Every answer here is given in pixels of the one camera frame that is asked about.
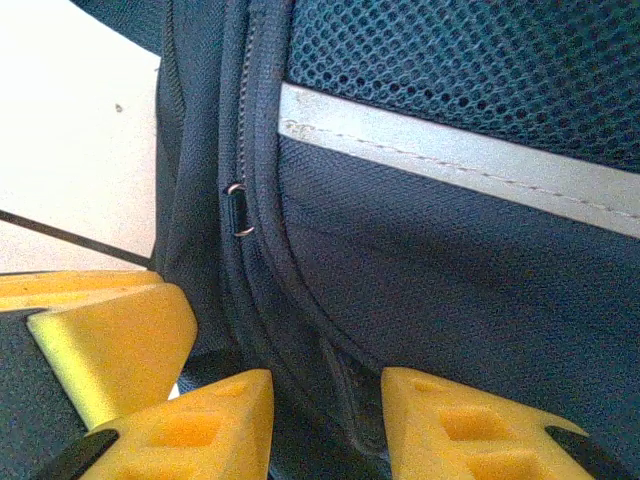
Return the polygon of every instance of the yellow plastic object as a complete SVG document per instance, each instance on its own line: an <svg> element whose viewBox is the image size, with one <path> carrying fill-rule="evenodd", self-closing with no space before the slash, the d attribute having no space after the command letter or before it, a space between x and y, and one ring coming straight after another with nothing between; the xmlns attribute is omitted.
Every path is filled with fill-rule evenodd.
<svg viewBox="0 0 640 480"><path fill-rule="evenodd" d="M165 401L196 337L182 291L159 283L79 293L27 325L87 427Z"/></svg>
<svg viewBox="0 0 640 480"><path fill-rule="evenodd" d="M586 480L544 431L555 415L408 368L382 374L394 480Z"/></svg>
<svg viewBox="0 0 640 480"><path fill-rule="evenodd" d="M91 292L162 283L154 272L53 272L0 276L0 311L86 300Z"/></svg>
<svg viewBox="0 0 640 480"><path fill-rule="evenodd" d="M120 438L81 480L264 480L273 426L268 370L250 370L101 425Z"/></svg>

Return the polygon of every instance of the floor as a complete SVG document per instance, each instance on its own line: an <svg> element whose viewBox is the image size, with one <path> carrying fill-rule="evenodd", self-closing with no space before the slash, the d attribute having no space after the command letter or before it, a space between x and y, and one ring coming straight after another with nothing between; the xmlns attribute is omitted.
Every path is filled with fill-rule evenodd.
<svg viewBox="0 0 640 480"><path fill-rule="evenodd" d="M144 269L159 58L67 0L0 3L0 273Z"/></svg>

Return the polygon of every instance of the stitching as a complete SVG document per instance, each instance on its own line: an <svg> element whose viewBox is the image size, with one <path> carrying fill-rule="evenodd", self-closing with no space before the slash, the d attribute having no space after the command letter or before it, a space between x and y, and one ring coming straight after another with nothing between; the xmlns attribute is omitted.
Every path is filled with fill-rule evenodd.
<svg viewBox="0 0 640 480"><path fill-rule="evenodd" d="M454 163L454 162L447 162L445 160L441 160L439 158L435 158L435 157L427 157L424 155L419 155L417 153L414 152L408 152L405 150L400 150L399 148L395 148L395 147L391 147L389 145L382 145L379 143L375 143L375 142L371 142L369 140L364 140L362 138L358 138L356 136L353 135L349 135L346 133L338 133L338 132L334 132L333 130L329 130L326 128L318 128L318 127L314 127L313 125L306 125L303 123L298 123L295 120L291 120L291 119L283 119L282 122L284 123L285 128L287 128L289 131L293 132L293 133L297 133L297 134L301 134L304 135L305 133L308 132L322 132L322 133L328 133L331 134L335 137L340 137L340 138L346 138L349 140L354 140L358 143L363 143L365 145L370 145L372 147L375 147L379 150L386 150L389 152L394 152L394 153L399 153L402 155L406 155L408 157L411 158L416 158L418 160L425 160L431 163L435 163L436 165L442 166L442 167L446 167L446 168L451 168L454 170L458 170L460 172L464 172L464 173L469 173L472 175L478 175L481 177L485 177L485 178L490 178L492 180L497 180L501 183L507 184L511 187L514 188L521 188L521 189L525 189L525 190L531 190L534 191L536 193L542 193L545 195L550 195L552 197L556 197L556 198L563 198L567 201L570 201L572 203L577 203L580 205L586 205L588 207L592 207L592 208L596 208L598 210L602 210L604 212L608 212L608 213L612 213L614 215L618 215L621 217L626 217L626 218L631 218L633 220L640 220L640 215L639 214L635 214L635 213L629 213L629 212L624 212L621 210L615 210L612 207L609 207L607 205L603 205L601 203L595 203L595 202L591 202L589 200L585 200L582 198L576 198L576 197L572 197L570 195L565 195L564 193L561 192L556 192L553 190L548 190L546 188L543 187L539 187L536 185L529 185L527 183L524 182L520 182L518 180L512 180L510 178L505 178L502 177L500 175L494 175L492 173L488 173L488 172L484 172L482 170L479 170L477 168L474 167L465 167L464 165L460 165L459 163Z"/></svg>

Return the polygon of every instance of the gray reflective stripe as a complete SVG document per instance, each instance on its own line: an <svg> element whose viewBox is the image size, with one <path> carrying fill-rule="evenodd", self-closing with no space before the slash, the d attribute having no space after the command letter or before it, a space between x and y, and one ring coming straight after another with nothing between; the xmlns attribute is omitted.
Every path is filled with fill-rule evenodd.
<svg viewBox="0 0 640 480"><path fill-rule="evenodd" d="M294 140L640 238L640 175L283 84Z"/></svg>

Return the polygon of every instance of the yellow foam block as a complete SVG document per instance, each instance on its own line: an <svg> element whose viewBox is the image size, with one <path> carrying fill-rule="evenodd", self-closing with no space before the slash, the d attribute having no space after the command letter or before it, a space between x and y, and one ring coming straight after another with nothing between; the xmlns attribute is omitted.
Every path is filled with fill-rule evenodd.
<svg viewBox="0 0 640 480"><path fill-rule="evenodd" d="M394 480L587 480L544 431L558 416L408 368L382 374Z"/></svg>
<svg viewBox="0 0 640 480"><path fill-rule="evenodd" d="M165 401L197 324L169 284L97 290L27 326L89 429Z"/></svg>
<svg viewBox="0 0 640 480"><path fill-rule="evenodd" d="M267 370L250 370L95 431L120 438L81 480L264 480L273 426Z"/></svg>
<svg viewBox="0 0 640 480"><path fill-rule="evenodd" d="M0 276L0 311L84 301L101 289L162 283L154 272L53 272Z"/></svg>

